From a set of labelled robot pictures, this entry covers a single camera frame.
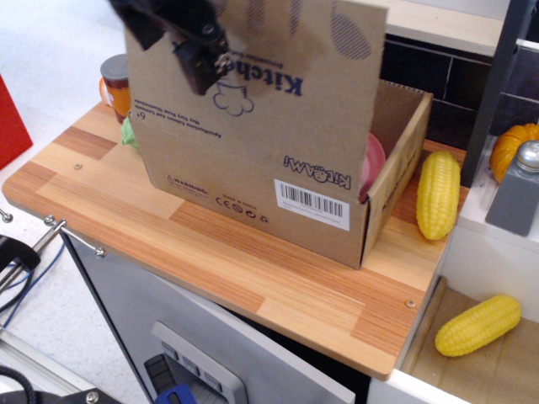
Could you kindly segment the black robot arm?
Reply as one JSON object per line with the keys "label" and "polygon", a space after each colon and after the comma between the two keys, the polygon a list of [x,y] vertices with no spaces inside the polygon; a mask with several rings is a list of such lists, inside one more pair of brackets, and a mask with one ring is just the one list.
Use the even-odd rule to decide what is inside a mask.
{"label": "black robot arm", "polygon": [[204,95],[227,74],[230,47],[210,1],[112,1],[143,50],[165,34],[193,93]]}

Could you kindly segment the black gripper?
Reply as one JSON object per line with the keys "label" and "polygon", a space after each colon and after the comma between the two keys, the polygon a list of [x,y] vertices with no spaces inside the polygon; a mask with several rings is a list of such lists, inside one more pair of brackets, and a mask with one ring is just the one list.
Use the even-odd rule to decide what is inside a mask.
{"label": "black gripper", "polygon": [[225,30],[215,19],[186,19],[171,23],[173,54],[191,90],[205,95],[227,74],[230,47]]}

